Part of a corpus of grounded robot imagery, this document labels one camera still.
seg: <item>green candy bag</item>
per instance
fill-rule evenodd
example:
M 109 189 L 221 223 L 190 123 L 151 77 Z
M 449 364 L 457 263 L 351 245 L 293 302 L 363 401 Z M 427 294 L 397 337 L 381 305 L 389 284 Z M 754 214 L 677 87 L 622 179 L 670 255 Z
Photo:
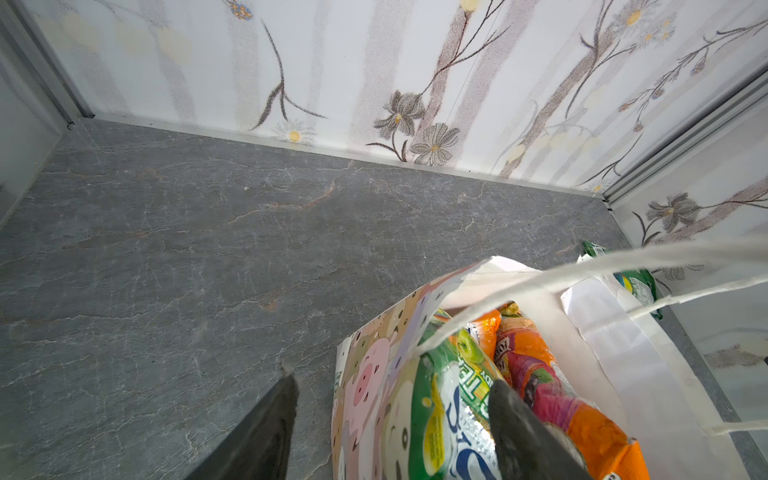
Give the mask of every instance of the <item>green candy bag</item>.
M 600 245 L 592 242 L 581 242 L 584 247 L 584 252 L 590 257 L 602 257 L 607 255 L 611 251 L 607 248 L 603 248 Z M 625 289 L 645 306 L 651 305 L 653 302 L 659 299 L 658 290 L 656 288 L 656 280 L 650 274 L 650 272 L 644 268 L 639 270 L 627 270 L 624 272 L 614 273 L 616 280 L 624 286 Z M 661 310 L 651 312 L 651 316 L 656 320 L 661 320 Z

